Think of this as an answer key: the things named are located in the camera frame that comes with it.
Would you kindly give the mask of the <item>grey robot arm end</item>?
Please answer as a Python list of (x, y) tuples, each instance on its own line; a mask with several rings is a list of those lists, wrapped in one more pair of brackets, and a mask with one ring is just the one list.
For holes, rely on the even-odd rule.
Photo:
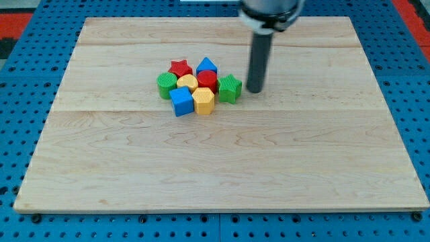
[(239, 17), (254, 33), (284, 32), (298, 18), (305, 0), (242, 0)]

